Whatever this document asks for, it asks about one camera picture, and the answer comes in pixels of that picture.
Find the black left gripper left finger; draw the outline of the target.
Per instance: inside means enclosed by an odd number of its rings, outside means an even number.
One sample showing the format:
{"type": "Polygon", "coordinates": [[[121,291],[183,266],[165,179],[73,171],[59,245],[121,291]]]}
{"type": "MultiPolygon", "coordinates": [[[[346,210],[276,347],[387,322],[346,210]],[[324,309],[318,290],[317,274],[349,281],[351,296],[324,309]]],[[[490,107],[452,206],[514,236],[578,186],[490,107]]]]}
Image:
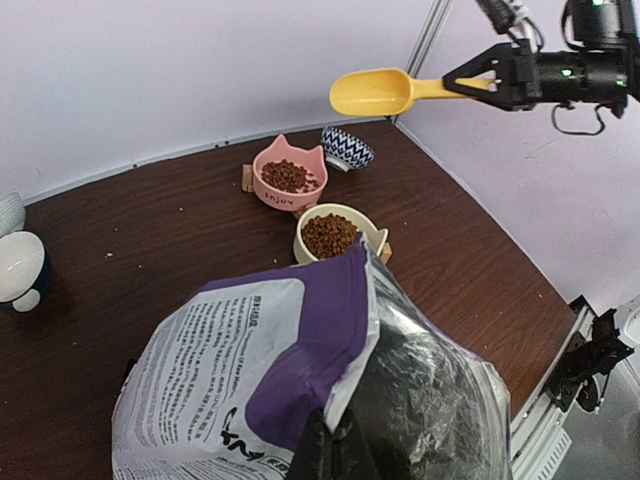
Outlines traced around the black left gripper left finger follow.
{"type": "Polygon", "coordinates": [[[298,443],[288,480],[329,480],[333,469],[333,434],[327,428],[321,410],[314,410],[298,443]]]}

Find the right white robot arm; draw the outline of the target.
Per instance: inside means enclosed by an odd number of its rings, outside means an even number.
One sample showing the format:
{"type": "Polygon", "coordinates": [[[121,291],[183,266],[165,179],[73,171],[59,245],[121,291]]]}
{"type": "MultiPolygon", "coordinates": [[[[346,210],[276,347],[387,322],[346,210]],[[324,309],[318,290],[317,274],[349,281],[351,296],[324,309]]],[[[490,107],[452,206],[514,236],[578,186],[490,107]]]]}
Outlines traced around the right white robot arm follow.
{"type": "Polygon", "coordinates": [[[614,1],[535,1],[543,100],[506,113],[422,101],[404,131],[567,299],[620,309],[639,292],[639,55],[614,1]]]}

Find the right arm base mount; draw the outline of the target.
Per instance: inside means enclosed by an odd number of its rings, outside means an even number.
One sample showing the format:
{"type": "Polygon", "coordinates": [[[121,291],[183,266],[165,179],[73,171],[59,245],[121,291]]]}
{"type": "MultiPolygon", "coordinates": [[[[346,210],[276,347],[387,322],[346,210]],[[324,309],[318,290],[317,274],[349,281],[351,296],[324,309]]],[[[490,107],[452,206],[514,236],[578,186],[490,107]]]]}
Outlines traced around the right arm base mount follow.
{"type": "Polygon", "coordinates": [[[563,413],[574,403],[587,413],[595,413],[604,401],[615,367],[639,352],[639,300],[597,314],[586,298],[579,296],[569,308],[577,315],[576,325],[543,392],[563,413]]]}

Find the purple pet food bag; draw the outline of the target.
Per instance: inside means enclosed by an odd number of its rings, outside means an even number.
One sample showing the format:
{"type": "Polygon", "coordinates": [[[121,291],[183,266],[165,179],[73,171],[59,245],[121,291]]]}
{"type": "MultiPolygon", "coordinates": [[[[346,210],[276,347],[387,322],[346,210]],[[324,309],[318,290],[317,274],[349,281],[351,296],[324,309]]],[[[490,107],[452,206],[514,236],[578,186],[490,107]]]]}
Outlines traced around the purple pet food bag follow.
{"type": "Polygon", "coordinates": [[[310,414],[350,409],[379,479],[509,479],[510,394],[360,238],[203,286],[164,319],[112,415],[116,479],[287,479],[310,414]]]}

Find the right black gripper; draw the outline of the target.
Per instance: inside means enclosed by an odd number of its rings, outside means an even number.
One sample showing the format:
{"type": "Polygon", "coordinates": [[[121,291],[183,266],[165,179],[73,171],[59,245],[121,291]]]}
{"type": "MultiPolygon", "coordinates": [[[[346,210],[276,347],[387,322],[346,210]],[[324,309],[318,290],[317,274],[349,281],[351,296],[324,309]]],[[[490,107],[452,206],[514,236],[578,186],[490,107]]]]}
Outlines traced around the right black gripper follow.
{"type": "Polygon", "coordinates": [[[532,110],[542,99],[537,59],[530,42],[498,43],[445,74],[442,81],[449,92],[505,111],[532,110]]]}

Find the yellow plastic food scoop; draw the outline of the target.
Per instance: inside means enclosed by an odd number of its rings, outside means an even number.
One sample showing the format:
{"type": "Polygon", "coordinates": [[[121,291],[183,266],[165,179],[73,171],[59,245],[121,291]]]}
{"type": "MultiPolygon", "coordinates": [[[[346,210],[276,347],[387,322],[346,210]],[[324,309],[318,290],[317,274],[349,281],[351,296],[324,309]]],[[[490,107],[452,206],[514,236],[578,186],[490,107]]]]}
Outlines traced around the yellow plastic food scoop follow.
{"type": "Polygon", "coordinates": [[[389,117],[409,111],[416,101],[461,99],[442,80],[418,80],[399,69],[355,72],[331,87],[329,101],[335,112],[352,117],[389,117]]]}

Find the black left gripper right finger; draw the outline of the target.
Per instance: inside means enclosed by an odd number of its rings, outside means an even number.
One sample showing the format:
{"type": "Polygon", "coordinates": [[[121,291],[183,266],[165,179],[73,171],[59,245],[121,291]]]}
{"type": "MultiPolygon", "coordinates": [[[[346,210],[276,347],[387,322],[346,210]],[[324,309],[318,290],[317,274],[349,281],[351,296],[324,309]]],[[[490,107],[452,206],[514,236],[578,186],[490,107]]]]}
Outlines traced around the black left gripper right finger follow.
{"type": "Polygon", "coordinates": [[[379,473],[359,423],[347,409],[332,434],[332,478],[375,480],[379,473]]]}

